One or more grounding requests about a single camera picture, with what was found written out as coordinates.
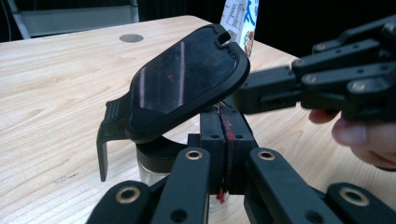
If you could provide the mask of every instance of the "human hand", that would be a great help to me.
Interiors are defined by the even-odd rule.
[[[336,115],[317,109],[311,111],[309,119],[314,123],[325,123]],[[386,170],[396,169],[396,122],[339,119],[332,127],[332,137],[337,143],[350,147],[362,161]]]

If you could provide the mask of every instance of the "wooden table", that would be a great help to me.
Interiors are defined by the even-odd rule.
[[[0,223],[83,223],[106,191],[139,180],[134,144],[109,143],[102,183],[96,134],[105,103],[129,89],[135,72],[206,21],[185,16],[0,44]],[[139,34],[137,43],[120,41]],[[251,70],[290,63],[292,56],[255,42]],[[262,147],[283,154],[311,186],[349,182],[396,209],[396,174],[356,159],[300,107],[247,116]],[[186,141],[190,119],[166,136]],[[209,222],[247,223],[242,196]]]

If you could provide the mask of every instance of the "wooden tabletop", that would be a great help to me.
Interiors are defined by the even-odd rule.
[[[99,177],[96,135],[105,103],[129,89],[136,71],[206,21],[185,16],[0,44],[0,223],[84,223],[101,197],[139,180],[131,141],[108,144],[107,181]],[[140,42],[120,36],[139,34]],[[293,57],[255,42],[251,70]],[[261,147],[282,153],[311,186],[348,182],[396,209],[396,174],[355,158],[299,106],[247,120]],[[198,119],[166,136],[185,142]],[[210,213],[210,223],[248,223],[242,196]]]

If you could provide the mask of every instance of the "dark background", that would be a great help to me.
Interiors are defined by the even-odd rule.
[[[21,39],[7,0],[11,39]],[[128,4],[129,0],[15,0],[20,10],[101,7]],[[225,0],[138,0],[141,21],[193,15],[219,23]],[[7,18],[0,5],[0,42],[8,41]],[[255,39],[295,56],[311,53],[321,41],[342,31],[396,14],[396,0],[261,0]]]

